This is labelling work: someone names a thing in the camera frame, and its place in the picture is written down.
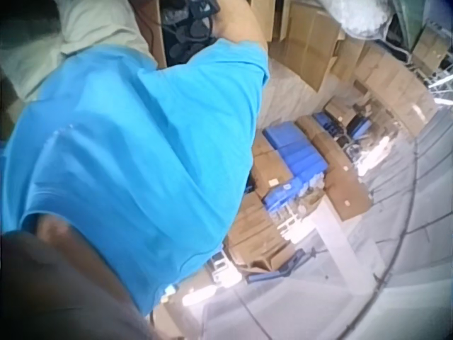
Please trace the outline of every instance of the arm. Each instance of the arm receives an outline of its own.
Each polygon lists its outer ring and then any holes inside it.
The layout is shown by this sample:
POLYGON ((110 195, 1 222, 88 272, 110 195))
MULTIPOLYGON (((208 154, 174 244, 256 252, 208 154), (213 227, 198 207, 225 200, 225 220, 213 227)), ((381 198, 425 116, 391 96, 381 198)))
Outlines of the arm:
POLYGON ((220 12, 214 17, 214 34, 233 43, 251 41, 266 52, 268 44, 246 0, 218 0, 220 12))

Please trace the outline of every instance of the blue t-shirt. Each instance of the blue t-shirt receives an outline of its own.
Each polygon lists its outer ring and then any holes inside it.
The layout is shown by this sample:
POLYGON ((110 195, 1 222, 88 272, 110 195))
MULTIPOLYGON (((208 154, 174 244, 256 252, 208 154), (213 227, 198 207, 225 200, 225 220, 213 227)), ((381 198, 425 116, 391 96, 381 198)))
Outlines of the blue t-shirt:
POLYGON ((268 57, 218 40, 156 70, 97 46, 43 83, 4 151, 3 232, 60 216, 97 249, 143 315, 213 255, 239 208, 268 57))

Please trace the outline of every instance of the cardboard box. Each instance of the cardboard box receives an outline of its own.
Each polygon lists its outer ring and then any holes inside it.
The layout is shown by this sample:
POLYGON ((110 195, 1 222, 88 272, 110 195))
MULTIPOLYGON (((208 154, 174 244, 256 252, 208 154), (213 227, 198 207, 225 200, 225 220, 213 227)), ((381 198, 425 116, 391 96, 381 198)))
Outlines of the cardboard box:
POLYGON ((448 52, 449 40, 426 26, 412 54, 412 62, 430 76, 440 66, 448 52))
POLYGON ((355 76, 412 137, 417 137, 437 112, 432 94, 402 63, 367 42, 355 76))
POLYGON ((266 228, 233 247, 228 252, 234 263, 250 266, 266 254, 275 252, 286 241, 275 226, 266 228))
POLYGON ((256 193, 260 198, 264 198, 271 188, 286 184, 292 179, 291 171, 278 151, 255 157, 251 173, 256 184, 256 193))
POLYGON ((326 174, 324 188, 342 221, 367 212, 372 200, 367 188, 354 174, 335 169, 326 174))
POLYGON ((247 193, 242 198, 241 206, 239 207, 235 221, 261 209, 263 206, 261 199, 255 192, 247 193))
POLYGON ((310 141, 312 141, 318 134, 326 132, 312 115, 303 115, 302 117, 297 118, 296 125, 300 130, 302 130, 310 141))
POLYGON ((272 226, 273 221, 270 219, 267 210, 262 207, 247 214, 244 218, 234 221, 225 243, 228 247, 234 247, 272 226))
POLYGON ((341 40, 338 48, 338 58, 332 66, 331 74, 341 81, 349 82, 354 74, 360 55, 365 46, 365 40, 356 39, 349 35, 341 40))
POLYGON ((241 267, 246 273, 269 273, 278 271, 296 253, 292 243, 284 244, 280 249, 264 254, 260 259, 254 261, 250 266, 241 267))
POLYGON ((274 148, 266 137, 264 137, 261 131, 256 131, 255 140, 253 141, 252 145, 252 154, 254 157, 259 156, 260 154, 265 154, 267 152, 274 151, 274 148))
POLYGON ((328 163, 327 173, 336 169, 355 173, 354 166, 348 156, 327 132, 318 134, 311 142, 328 163))
POLYGON ((357 115, 353 108, 348 108, 340 99, 336 97, 333 97, 327 103, 324 110, 329 112, 345 128, 357 115))
POLYGON ((267 41, 272 41, 274 31, 275 0, 248 0, 267 41))
POLYGON ((344 37, 340 24, 323 9, 292 3, 283 64, 319 91, 344 37))

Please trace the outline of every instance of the paper label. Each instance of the paper label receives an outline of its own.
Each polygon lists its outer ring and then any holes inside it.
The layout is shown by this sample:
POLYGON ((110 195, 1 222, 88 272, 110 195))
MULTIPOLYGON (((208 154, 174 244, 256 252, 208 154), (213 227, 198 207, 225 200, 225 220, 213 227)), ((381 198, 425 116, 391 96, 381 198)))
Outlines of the paper label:
POLYGON ((269 186, 278 186, 278 179, 274 178, 269 181, 269 186))

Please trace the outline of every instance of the t-shirt sleeve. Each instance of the t-shirt sleeve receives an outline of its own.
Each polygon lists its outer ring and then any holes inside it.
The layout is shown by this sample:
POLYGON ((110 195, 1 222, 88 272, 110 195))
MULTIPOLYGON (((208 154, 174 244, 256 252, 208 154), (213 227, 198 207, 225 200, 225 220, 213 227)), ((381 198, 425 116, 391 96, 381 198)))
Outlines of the t-shirt sleeve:
POLYGON ((219 39, 189 63, 162 72, 175 101, 195 104, 200 114, 229 116, 253 141, 269 78, 268 56, 258 44, 219 39))

